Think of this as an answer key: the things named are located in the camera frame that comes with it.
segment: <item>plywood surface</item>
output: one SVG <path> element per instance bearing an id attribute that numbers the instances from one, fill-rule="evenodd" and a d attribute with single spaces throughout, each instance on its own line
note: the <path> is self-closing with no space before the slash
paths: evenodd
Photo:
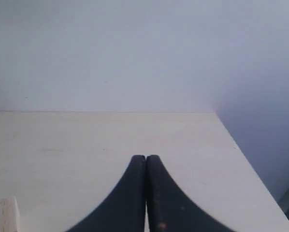
<path id="1" fill-rule="evenodd" d="M 289 222 L 215 114 L 0 113 L 0 199 L 22 232 L 63 232 L 112 190 L 134 154 L 158 154 L 183 191 L 238 232 Z"/>

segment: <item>small wooden piece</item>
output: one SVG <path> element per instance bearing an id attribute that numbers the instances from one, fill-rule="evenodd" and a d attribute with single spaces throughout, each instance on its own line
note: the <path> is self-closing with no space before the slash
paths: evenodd
<path id="1" fill-rule="evenodd" d="M 15 197 L 0 200 L 0 232 L 19 232 L 20 214 Z"/>

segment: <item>white wall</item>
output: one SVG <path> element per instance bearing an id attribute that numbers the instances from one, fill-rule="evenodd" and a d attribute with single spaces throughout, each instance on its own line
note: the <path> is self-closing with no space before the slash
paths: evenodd
<path id="1" fill-rule="evenodd" d="M 216 110 L 289 187 L 289 0 L 0 0 L 0 110 Z"/>

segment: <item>black curved prong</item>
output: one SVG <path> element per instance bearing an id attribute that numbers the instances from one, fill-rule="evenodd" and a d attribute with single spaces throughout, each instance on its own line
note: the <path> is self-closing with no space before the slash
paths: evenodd
<path id="1" fill-rule="evenodd" d="M 145 157 L 133 156 L 108 197 L 67 232 L 143 232 Z"/>
<path id="2" fill-rule="evenodd" d="M 159 156 L 146 160 L 150 232 L 233 232 L 194 202 L 173 181 Z"/>

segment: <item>table surface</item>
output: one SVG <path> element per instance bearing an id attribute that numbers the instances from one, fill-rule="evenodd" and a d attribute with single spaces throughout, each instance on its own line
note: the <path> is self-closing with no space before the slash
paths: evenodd
<path id="1" fill-rule="evenodd" d="M 21 232 L 63 232 L 109 194 L 134 154 L 160 155 L 180 188 L 237 232 L 289 221 L 215 114 L 0 112 L 0 198 Z"/>

